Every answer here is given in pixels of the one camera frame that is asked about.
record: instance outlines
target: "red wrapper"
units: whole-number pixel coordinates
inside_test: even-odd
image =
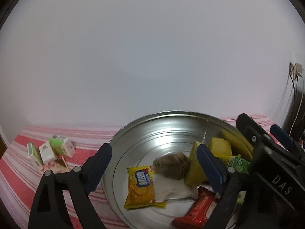
[[[198,188],[198,195],[198,199],[187,214],[172,221],[174,227],[178,229],[202,229],[216,207],[218,199],[215,198],[213,192],[201,186]]]

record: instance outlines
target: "white juice box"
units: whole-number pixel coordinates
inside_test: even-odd
[[[39,147],[39,151],[44,164],[58,159],[48,141]]]
[[[74,146],[72,145],[71,140],[65,136],[53,135],[49,142],[54,150],[63,156],[73,157],[75,154]]]
[[[41,168],[43,165],[42,158],[35,148],[33,142],[27,143],[27,158],[37,168]]]

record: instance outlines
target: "cable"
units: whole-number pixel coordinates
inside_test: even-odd
[[[293,96],[295,97],[295,87],[294,87],[294,82],[293,82],[292,77],[291,77],[291,75],[290,75],[290,74],[289,74],[289,77],[290,77],[290,79],[291,79],[291,81],[292,81],[292,86],[293,86]]]
[[[293,105],[292,105],[292,109],[291,109],[291,113],[290,113],[290,117],[292,115],[292,112],[293,112],[293,108],[294,108],[294,103],[295,103],[295,96],[296,96],[296,93],[295,93],[295,87],[294,87],[294,82],[293,82],[293,79],[291,77],[291,75],[289,74],[289,77],[292,81],[292,86],[293,86]]]
[[[296,76],[295,96],[296,96],[296,93],[298,92],[298,80],[299,80],[299,77]]]
[[[289,136],[290,136],[290,134],[291,134],[291,131],[292,131],[292,128],[293,128],[294,123],[295,123],[295,121],[296,121],[296,118],[298,117],[298,114],[299,114],[299,111],[300,111],[300,108],[301,108],[301,104],[302,104],[302,101],[303,101],[303,95],[304,95],[304,92],[305,92],[305,83],[304,83],[303,75],[300,75],[300,77],[303,79],[303,92],[302,92],[302,96],[301,96],[300,105],[299,105],[298,111],[297,111],[297,113],[296,113],[296,117],[295,117],[295,119],[294,119],[294,121],[293,121],[293,123],[292,123],[291,129],[290,129],[290,132],[289,132]]]

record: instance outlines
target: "plastic wrapper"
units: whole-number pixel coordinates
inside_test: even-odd
[[[228,166],[229,160],[232,158],[232,156],[225,156],[225,155],[217,155],[213,154],[215,157],[219,157],[222,162],[225,164],[225,166]]]
[[[165,202],[155,201],[150,166],[128,168],[128,195],[124,208],[134,209],[146,206],[166,206]]]
[[[186,185],[183,179],[172,179],[162,174],[153,174],[152,178],[156,202],[188,197],[194,200],[198,198],[197,187]]]
[[[208,221],[217,205],[218,199],[215,198],[213,192],[202,186],[198,188],[198,194],[198,199],[191,206],[187,214],[172,221],[174,227],[178,229],[202,229]]]
[[[51,170],[55,174],[70,171],[63,156],[61,156],[58,160],[51,161],[51,162],[48,162],[47,164],[43,165],[42,172],[44,173],[46,170]]]

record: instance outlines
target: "white cable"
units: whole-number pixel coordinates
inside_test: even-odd
[[[304,95],[304,92],[305,92],[305,84],[304,84],[303,75],[300,75],[300,77],[303,79],[303,92],[302,92],[301,101],[300,101],[300,105],[299,105],[298,111],[297,111],[297,113],[296,113],[295,119],[294,119],[294,121],[293,121],[293,123],[292,123],[291,129],[290,129],[290,132],[289,132],[289,136],[290,136],[290,133],[291,133],[292,128],[293,128],[293,126],[294,126],[294,123],[295,123],[295,121],[296,121],[296,118],[298,117],[298,114],[299,114],[299,111],[300,111],[300,108],[301,108],[301,104],[302,104],[302,101],[303,101],[303,95]]]

